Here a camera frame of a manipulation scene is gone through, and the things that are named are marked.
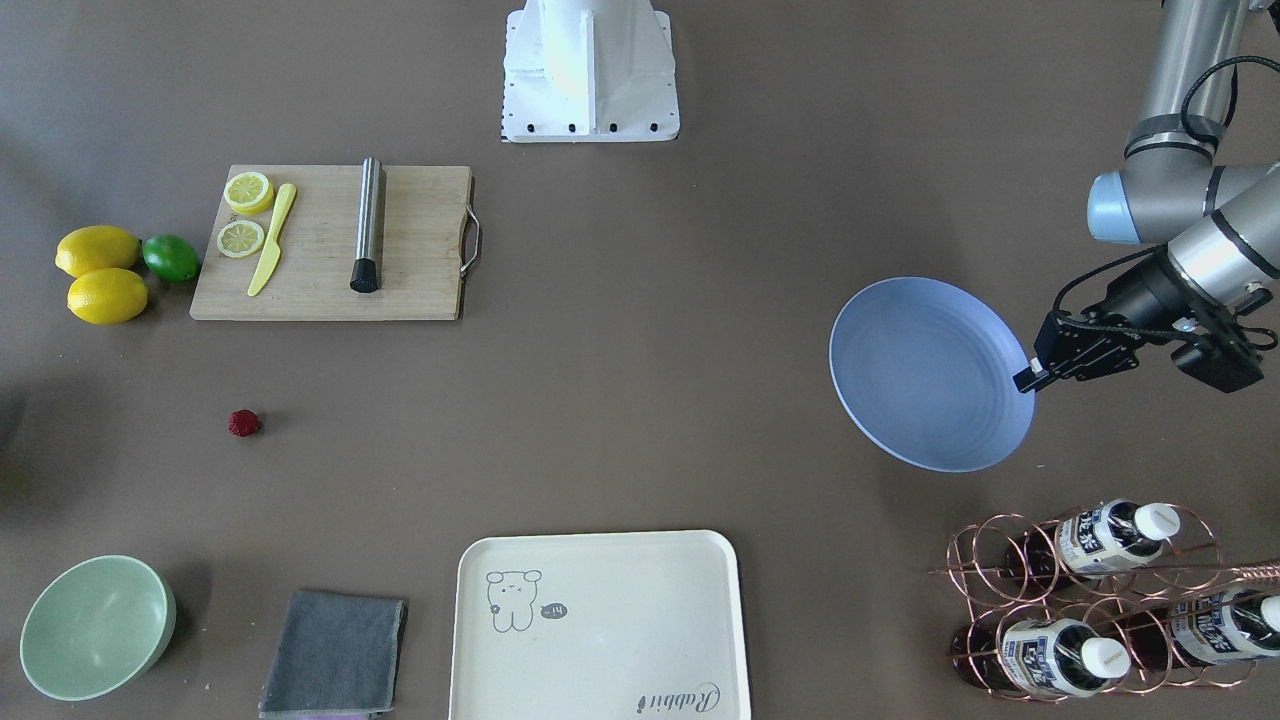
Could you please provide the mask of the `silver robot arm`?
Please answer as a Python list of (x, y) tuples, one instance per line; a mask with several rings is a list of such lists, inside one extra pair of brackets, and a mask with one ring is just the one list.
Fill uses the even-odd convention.
[(1240, 319), (1272, 299), (1279, 277), (1277, 165), (1215, 161), (1234, 117), (1239, 37), (1275, 1), (1166, 1), (1140, 118), (1120, 170), (1094, 179), (1091, 233), (1137, 243), (1105, 297), (1080, 313), (1053, 305), (1023, 393), (1056, 380), (1134, 369), (1146, 345), (1174, 345), (1180, 372), (1224, 393), (1261, 380), (1277, 334)]

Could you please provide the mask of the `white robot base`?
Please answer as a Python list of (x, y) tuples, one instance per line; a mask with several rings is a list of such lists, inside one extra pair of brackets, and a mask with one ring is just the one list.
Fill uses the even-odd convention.
[(506, 142), (678, 137), (671, 18), (649, 1), (527, 1), (507, 15), (503, 70)]

